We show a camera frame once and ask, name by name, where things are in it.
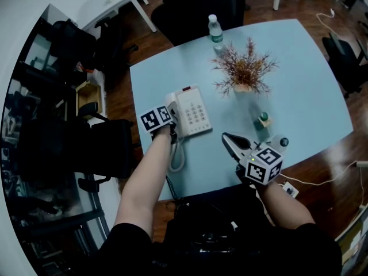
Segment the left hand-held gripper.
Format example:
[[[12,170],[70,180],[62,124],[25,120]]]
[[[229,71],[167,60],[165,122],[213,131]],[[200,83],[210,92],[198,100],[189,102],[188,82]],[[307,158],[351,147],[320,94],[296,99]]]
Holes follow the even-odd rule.
[[[177,124],[180,123],[180,112],[177,103],[171,102],[168,107],[156,106],[139,116],[145,132],[151,135],[153,140],[162,127],[170,127],[171,144],[177,142]]]

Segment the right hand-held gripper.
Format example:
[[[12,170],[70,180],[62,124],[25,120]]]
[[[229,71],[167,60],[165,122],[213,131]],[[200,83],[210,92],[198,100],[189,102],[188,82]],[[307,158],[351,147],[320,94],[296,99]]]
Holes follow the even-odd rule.
[[[241,181],[246,179],[267,185],[281,171],[283,155],[266,143],[260,143],[244,133],[224,132],[223,145],[237,162],[236,175]]]

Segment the white telephone handset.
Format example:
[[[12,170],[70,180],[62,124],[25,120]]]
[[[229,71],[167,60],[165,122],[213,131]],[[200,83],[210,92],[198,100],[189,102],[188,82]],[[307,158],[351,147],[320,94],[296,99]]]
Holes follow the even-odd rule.
[[[179,109],[179,112],[180,112],[180,108],[179,108],[179,103],[178,103],[178,100],[176,98],[176,95],[175,93],[170,93],[166,96],[166,108],[168,107],[169,103],[171,102],[174,102],[174,103],[177,103],[178,105],[178,109]],[[183,132],[182,132],[182,122],[181,122],[181,113],[180,113],[180,123],[179,124],[176,124],[175,123],[175,118],[173,115],[170,115],[171,118],[172,118],[172,121],[173,123],[175,124],[175,128],[174,128],[174,132],[177,134],[177,138],[178,139],[181,139],[183,138]]]

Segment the person's right forearm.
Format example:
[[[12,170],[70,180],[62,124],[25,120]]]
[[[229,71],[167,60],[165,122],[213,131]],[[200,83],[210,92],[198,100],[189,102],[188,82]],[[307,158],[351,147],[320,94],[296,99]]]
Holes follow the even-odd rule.
[[[267,185],[256,185],[257,192],[275,225],[297,229],[305,224],[315,224],[309,210],[281,186],[271,181]]]

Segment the cream telephone base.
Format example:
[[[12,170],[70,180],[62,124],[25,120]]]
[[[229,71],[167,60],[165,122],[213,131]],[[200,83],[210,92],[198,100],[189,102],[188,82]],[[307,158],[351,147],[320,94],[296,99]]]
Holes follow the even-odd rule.
[[[212,130],[208,112],[198,86],[188,86],[174,93],[178,108],[181,137]]]

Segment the small green bottle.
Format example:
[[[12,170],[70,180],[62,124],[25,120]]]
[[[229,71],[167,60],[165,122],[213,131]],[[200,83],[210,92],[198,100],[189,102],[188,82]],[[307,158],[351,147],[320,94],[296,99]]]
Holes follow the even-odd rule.
[[[254,121],[254,126],[257,131],[262,131],[263,129],[269,127],[273,123],[268,112],[261,112],[261,114]]]

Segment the clear bottle black cap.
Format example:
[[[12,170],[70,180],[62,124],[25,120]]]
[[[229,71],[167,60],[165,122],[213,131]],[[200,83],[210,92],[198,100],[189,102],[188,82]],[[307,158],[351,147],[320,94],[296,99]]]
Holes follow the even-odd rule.
[[[288,145],[289,139],[284,135],[274,135],[266,140],[266,144],[271,148],[273,152],[278,154],[284,154]]]

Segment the dried plant in cream vase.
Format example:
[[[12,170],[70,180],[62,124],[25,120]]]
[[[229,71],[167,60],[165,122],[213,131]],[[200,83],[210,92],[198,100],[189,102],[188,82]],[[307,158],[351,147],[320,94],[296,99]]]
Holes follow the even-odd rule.
[[[213,85],[223,96],[231,91],[240,93],[270,94],[271,88],[265,83],[265,76],[278,68],[278,62],[270,52],[260,53],[252,37],[247,38],[246,51],[239,52],[232,43],[225,46],[222,55],[210,60],[214,70],[224,78]]]

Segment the light blue table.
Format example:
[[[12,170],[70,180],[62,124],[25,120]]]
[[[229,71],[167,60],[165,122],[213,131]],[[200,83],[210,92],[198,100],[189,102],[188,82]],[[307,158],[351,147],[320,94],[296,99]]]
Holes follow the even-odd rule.
[[[185,165],[169,178],[179,197],[237,185],[236,162],[221,135],[238,132],[256,139],[289,139],[283,167],[297,164],[335,144],[353,130],[340,87],[320,49],[296,20],[278,20],[226,30],[224,41],[245,52],[252,37],[260,53],[270,52],[278,68],[265,76],[270,94],[230,92],[213,85],[224,78],[210,61],[216,54],[209,37],[190,41],[135,64],[130,69],[137,115],[163,105],[168,94],[197,85],[212,130],[188,138]],[[268,112],[273,123],[257,131],[254,121]]]

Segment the open wooden box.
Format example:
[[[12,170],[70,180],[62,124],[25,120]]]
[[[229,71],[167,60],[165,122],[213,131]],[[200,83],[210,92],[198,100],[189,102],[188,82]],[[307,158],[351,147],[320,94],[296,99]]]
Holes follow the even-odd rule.
[[[76,89],[76,114],[79,109],[86,104],[96,102],[98,104],[97,113],[102,112],[101,87],[92,81],[86,80]]]

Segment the clear water bottle green label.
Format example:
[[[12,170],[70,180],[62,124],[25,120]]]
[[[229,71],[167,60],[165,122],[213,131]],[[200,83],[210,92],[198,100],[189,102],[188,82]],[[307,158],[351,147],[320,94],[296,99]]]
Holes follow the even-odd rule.
[[[223,48],[224,48],[223,30],[215,14],[210,14],[208,16],[208,19],[209,19],[208,28],[209,28],[210,39],[213,43],[213,48],[215,52],[219,54],[223,51]]]

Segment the person's black clothing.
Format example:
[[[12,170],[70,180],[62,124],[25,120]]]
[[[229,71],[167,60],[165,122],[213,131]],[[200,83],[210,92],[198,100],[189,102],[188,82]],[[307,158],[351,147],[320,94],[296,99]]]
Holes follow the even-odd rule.
[[[342,252],[316,224],[273,226],[254,190],[181,202],[161,243],[122,223],[90,263],[93,276],[340,276]]]

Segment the orange bag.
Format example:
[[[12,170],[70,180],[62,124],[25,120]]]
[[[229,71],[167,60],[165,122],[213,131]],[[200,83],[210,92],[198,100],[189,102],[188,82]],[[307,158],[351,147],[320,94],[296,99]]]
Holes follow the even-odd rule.
[[[75,66],[76,70],[79,72],[86,72],[89,74],[92,74],[94,72],[94,68],[86,68],[82,65],[81,62],[77,62],[76,66]]]

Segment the black office chair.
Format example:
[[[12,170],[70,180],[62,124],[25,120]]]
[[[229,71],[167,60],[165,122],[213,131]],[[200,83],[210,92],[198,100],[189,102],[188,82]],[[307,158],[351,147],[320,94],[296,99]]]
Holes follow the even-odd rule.
[[[223,30],[243,26],[246,0],[163,0],[151,15],[154,25],[178,46],[209,35],[214,14]]]
[[[133,169],[133,122],[109,120],[98,114],[98,103],[83,105],[70,120],[37,118],[21,126],[17,144],[20,177],[25,182],[47,181],[66,174],[99,175],[80,178],[79,187],[99,192],[111,178],[127,179]]]
[[[334,33],[323,37],[322,43],[328,54],[328,64],[345,91],[347,99],[352,93],[360,93],[361,86],[368,82],[368,47],[357,39],[359,56],[356,56],[351,45],[338,38]]]
[[[119,70],[129,67],[129,54],[139,49],[136,44],[124,46],[122,30],[114,27],[111,19],[101,19],[95,25],[99,26],[101,36],[97,39],[70,19],[52,25],[47,38],[51,42],[49,52],[58,59],[60,77],[67,86],[75,88],[87,79],[86,72],[76,70],[77,62],[113,79]]]

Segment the brown cardboard box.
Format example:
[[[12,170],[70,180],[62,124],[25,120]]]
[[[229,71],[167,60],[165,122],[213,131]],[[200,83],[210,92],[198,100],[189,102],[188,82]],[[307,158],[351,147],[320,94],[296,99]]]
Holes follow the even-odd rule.
[[[337,243],[342,252],[341,276],[354,276],[368,265],[368,218],[359,220],[343,232]]]

